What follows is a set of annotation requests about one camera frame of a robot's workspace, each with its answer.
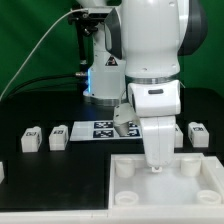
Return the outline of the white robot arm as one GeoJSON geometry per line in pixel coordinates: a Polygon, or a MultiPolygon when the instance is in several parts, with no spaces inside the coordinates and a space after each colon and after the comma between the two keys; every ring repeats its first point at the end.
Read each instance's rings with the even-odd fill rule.
{"type": "Polygon", "coordinates": [[[207,35],[199,0],[77,0],[93,26],[94,62],[84,99],[114,107],[114,128],[140,126],[147,165],[154,172],[174,157],[181,111],[180,55],[190,55],[207,35]]]}

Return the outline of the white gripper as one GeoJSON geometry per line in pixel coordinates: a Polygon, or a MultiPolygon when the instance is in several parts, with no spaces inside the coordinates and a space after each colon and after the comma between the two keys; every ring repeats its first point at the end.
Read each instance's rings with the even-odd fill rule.
{"type": "Polygon", "coordinates": [[[176,118],[141,118],[140,127],[147,164],[152,173],[161,173],[174,157],[176,118]]]}

